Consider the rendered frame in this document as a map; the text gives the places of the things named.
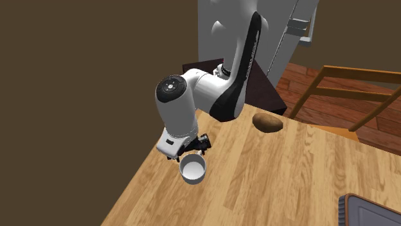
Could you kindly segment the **wooden chair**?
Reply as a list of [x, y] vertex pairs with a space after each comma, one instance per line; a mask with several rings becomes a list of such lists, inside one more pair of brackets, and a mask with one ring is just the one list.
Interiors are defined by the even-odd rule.
[[[320, 87], [319, 84], [323, 78], [342, 78], [349, 80], [363, 80], [369, 82], [384, 82], [398, 84], [399, 87], [392, 94], [384, 94], [379, 92], [356, 91], [349, 89], [337, 89], [331, 87]], [[356, 130], [379, 115], [384, 109], [392, 104], [396, 99], [401, 97], [401, 73], [393, 71], [380, 71], [373, 69], [360, 69], [352, 67], [340, 67], [333, 65], [324, 65], [312, 83], [307, 87], [306, 91], [296, 102], [294, 108], [289, 114], [289, 118], [294, 119], [302, 108], [303, 104], [311, 95], [328, 96], [335, 98], [346, 98], [352, 100], [375, 101], [380, 105], [367, 114], [360, 121], [356, 122], [349, 129], [334, 128], [329, 126], [320, 126], [320, 129], [342, 135], [354, 141], [358, 141]]]

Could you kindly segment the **dark robot stand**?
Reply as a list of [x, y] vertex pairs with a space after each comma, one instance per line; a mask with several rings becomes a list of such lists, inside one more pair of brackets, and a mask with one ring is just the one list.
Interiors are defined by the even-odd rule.
[[[218, 58], [215, 60], [183, 64], [183, 72], [185, 73], [189, 69], [196, 68], [211, 74], [216, 66], [223, 63], [223, 61], [222, 58]], [[253, 62], [251, 74], [249, 75], [245, 103], [281, 116], [287, 110], [285, 102], [265, 76], [262, 69], [257, 64], [257, 61]]]

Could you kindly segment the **grey refrigerator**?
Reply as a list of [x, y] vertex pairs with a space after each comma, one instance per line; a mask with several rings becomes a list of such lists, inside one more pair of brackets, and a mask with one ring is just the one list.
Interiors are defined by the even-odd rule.
[[[212, 37], [211, 29], [218, 20], [210, 0], [198, 1], [199, 60], [223, 57], [221, 42]], [[309, 24], [314, 24], [319, 0], [259, 0], [258, 13], [268, 22], [269, 30], [261, 36], [256, 61], [274, 87], [299, 43], [310, 44], [312, 34], [304, 36]]]

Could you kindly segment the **grey tray with brown rim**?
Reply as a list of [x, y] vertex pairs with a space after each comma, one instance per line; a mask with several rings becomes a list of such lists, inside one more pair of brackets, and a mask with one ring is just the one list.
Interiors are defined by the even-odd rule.
[[347, 193], [338, 199], [338, 226], [401, 226], [401, 212]]

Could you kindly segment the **brown potato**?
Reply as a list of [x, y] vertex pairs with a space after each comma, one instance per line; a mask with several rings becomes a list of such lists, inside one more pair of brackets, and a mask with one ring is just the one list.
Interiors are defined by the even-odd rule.
[[253, 125], [264, 133], [278, 132], [283, 128], [283, 122], [270, 114], [256, 113], [252, 120]]

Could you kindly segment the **white round cup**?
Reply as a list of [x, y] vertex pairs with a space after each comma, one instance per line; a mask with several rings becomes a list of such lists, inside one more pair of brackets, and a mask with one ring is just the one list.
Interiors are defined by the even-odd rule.
[[202, 155], [185, 155], [179, 163], [179, 172], [187, 184], [195, 185], [203, 181], [206, 174], [206, 161]]

